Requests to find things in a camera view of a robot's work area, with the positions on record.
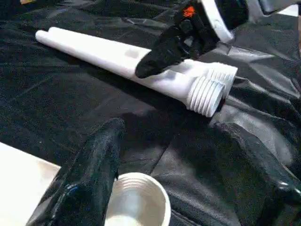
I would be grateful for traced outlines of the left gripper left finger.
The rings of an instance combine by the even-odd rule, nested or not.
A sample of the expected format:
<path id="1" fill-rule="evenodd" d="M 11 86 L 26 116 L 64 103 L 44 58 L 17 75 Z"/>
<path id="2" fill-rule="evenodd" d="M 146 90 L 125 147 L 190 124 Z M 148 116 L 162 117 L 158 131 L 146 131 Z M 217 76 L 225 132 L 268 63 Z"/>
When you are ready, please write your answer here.
<path id="1" fill-rule="evenodd" d="M 113 118 L 62 166 L 26 223 L 28 226 L 102 226 L 118 178 L 125 123 Z"/>

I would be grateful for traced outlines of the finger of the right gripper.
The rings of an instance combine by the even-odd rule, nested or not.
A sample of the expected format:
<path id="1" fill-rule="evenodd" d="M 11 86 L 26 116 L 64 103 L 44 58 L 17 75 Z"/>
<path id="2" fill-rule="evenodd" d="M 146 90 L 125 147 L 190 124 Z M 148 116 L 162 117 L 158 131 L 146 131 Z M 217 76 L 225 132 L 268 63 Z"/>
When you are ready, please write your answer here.
<path id="1" fill-rule="evenodd" d="M 171 26 L 155 41 L 151 51 L 137 64 L 135 75 L 144 79 L 162 73 L 189 56 L 189 46 L 184 43 L 185 34 L 178 26 Z"/>

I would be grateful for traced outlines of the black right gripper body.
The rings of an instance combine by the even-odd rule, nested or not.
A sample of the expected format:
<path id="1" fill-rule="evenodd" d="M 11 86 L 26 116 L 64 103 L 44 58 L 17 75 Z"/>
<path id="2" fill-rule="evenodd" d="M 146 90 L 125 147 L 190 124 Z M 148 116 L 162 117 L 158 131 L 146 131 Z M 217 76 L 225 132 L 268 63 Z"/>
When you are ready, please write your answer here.
<path id="1" fill-rule="evenodd" d="M 174 16 L 180 34 L 180 49 L 185 58 L 199 58 L 216 47 L 215 34 L 201 2 L 188 1 Z"/>

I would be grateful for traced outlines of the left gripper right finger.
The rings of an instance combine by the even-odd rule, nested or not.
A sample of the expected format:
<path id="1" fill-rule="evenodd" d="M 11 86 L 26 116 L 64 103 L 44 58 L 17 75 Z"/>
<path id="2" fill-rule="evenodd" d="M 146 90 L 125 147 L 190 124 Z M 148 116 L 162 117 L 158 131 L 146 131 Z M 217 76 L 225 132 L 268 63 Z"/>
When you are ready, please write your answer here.
<path id="1" fill-rule="evenodd" d="M 299 226 L 301 181 L 253 134 L 213 126 L 217 165 L 243 226 Z"/>

